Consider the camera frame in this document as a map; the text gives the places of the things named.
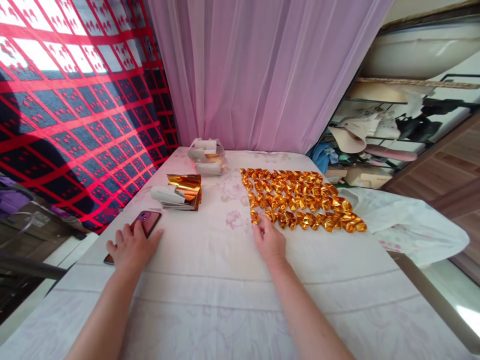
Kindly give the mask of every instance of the white tablecloth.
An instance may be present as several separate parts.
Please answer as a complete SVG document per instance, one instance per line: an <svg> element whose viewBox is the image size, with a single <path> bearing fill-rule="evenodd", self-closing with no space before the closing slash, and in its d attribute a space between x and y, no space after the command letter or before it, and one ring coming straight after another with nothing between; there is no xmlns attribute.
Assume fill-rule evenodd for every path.
<svg viewBox="0 0 480 360"><path fill-rule="evenodd" d="M294 344L254 242L238 168L317 171L293 153L227 151L202 179L198 212L164 211L165 232L135 292L123 359L294 359ZM194 173L177 149L1 348L1 359L63 359L114 268L105 244L166 174ZM447 325L368 233L283 230L287 257L357 359L470 359Z"/></svg>

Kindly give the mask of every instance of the smartphone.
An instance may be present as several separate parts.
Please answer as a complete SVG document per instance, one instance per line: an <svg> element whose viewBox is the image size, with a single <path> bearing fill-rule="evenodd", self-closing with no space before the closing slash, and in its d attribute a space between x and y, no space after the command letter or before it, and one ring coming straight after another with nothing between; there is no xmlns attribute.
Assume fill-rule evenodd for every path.
<svg viewBox="0 0 480 360"><path fill-rule="evenodd" d="M162 214L160 212L152 212L152 211L142 211L136 219L131 223L130 230L133 232L135 223L137 221L141 222L141 227L143 228L143 232L145 236L148 238L152 231L154 230L155 225L159 222ZM103 263L107 265L114 265L114 258L108 254L105 259L103 259Z"/></svg>

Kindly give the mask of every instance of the finger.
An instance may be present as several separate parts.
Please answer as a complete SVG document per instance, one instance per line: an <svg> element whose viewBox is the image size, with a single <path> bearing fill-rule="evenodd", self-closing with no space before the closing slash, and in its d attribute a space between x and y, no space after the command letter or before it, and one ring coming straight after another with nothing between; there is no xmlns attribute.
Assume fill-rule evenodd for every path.
<svg viewBox="0 0 480 360"><path fill-rule="evenodd" d="M141 221L137 221L133 226L133 237L136 240L140 240L140 239L147 240L147 238L145 237L144 227L142 226Z"/></svg>
<svg viewBox="0 0 480 360"><path fill-rule="evenodd" d="M112 240L108 240L106 242L106 249L107 249L108 253L112 256L117 251L117 247L114 245L114 242Z"/></svg>
<svg viewBox="0 0 480 360"><path fill-rule="evenodd" d="M129 224L125 224L123 225L123 240L127 240L127 239L131 239L132 238L132 229L130 229L130 225Z"/></svg>
<svg viewBox="0 0 480 360"><path fill-rule="evenodd" d="M268 217L266 217L265 215L263 214L260 214L260 219L261 219L261 227L263 228L263 231L268 231L269 229L273 228L274 225L272 224L272 222L270 221L270 219Z"/></svg>
<svg viewBox="0 0 480 360"><path fill-rule="evenodd" d="M123 246L124 245L124 236L122 235L122 231L121 230L117 230L115 232L115 242L117 244L117 246Z"/></svg>
<svg viewBox="0 0 480 360"><path fill-rule="evenodd" d="M151 240L150 240L151 245L152 245L152 247L153 247L153 252L156 252L156 251L157 251L157 248L159 247L160 240L162 239L162 235L163 235L163 234L164 234L164 230L163 230L163 229L157 230L157 231L153 234L153 236L152 236L152 238L151 238Z"/></svg>
<svg viewBox="0 0 480 360"><path fill-rule="evenodd" d="M264 237L262 236L262 231L260 230L260 226L258 226L257 224L253 224L251 228L253 230L253 239L255 240L255 244L259 246L264 240Z"/></svg>

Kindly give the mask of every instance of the hand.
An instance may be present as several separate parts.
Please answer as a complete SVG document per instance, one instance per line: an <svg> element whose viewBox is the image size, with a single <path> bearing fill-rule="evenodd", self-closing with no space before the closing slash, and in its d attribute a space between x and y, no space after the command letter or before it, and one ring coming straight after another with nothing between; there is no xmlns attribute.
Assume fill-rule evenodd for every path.
<svg viewBox="0 0 480 360"><path fill-rule="evenodd" d="M253 236L258 252L271 271L272 268L287 263L287 240L268 217L260 215L260 219L260 225L253 224Z"/></svg>
<svg viewBox="0 0 480 360"><path fill-rule="evenodd" d="M140 221L135 223L133 233L129 224L123 226L123 231L117 230L116 245L111 240L106 243L106 249L115 263L115 270L140 274L157 251L163 232L163 229L158 230L149 241Z"/></svg>

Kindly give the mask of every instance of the white container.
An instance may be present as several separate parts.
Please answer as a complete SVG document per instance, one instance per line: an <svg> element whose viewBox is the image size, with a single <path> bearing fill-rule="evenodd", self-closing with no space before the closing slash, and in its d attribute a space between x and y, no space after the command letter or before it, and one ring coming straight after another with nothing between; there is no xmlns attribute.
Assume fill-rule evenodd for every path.
<svg viewBox="0 0 480 360"><path fill-rule="evenodd" d="M365 77L427 80L480 50L480 22L432 25L377 37L365 57Z"/></svg>

